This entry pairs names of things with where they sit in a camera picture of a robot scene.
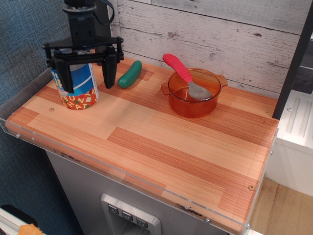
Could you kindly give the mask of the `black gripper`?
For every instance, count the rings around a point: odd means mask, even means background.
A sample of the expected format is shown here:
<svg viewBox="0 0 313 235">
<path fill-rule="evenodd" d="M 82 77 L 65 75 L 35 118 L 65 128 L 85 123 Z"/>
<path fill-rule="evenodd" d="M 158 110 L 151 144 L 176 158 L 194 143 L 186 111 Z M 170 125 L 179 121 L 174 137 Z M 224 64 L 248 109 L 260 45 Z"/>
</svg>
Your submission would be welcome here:
<svg viewBox="0 0 313 235">
<path fill-rule="evenodd" d="M 123 39 L 96 34 L 94 12 L 67 12 L 70 37 L 42 45 L 47 65 L 54 68 L 63 88 L 73 93 L 70 65 L 102 63 L 104 84 L 114 86 L 117 63 L 124 59 Z"/>
</svg>

